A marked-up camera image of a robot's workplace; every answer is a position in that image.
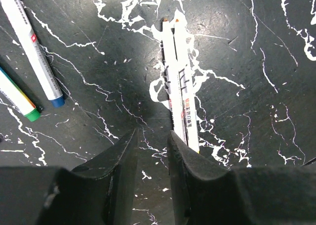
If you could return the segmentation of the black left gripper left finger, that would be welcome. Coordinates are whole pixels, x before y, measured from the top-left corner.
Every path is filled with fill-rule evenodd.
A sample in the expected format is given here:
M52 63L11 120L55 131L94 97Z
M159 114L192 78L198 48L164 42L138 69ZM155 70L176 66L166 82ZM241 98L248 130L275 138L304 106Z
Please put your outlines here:
M138 130L91 160L62 167L0 169L3 225L128 225L137 169Z

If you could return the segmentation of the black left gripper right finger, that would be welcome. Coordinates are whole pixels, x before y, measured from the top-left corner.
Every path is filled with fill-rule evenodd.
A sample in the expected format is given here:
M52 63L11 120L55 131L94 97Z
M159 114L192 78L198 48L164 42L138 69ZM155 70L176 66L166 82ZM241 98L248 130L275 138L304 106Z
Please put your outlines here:
M221 168L168 135L168 162L177 225L313 225L312 166Z

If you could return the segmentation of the green white pen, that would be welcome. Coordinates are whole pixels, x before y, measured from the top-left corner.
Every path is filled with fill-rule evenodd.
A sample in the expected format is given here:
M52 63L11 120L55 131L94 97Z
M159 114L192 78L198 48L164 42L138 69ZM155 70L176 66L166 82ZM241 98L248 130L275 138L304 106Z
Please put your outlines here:
M3 69L0 69L0 92L29 121L34 122L40 117L36 105L25 95Z

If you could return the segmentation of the blue white pen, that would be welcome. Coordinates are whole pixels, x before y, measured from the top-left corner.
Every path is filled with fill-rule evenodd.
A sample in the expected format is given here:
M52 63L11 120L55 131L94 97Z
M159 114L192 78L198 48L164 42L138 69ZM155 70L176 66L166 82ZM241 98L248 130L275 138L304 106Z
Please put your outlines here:
M65 104L63 93L20 0L0 0L0 3L28 57L47 99L56 108L63 106Z

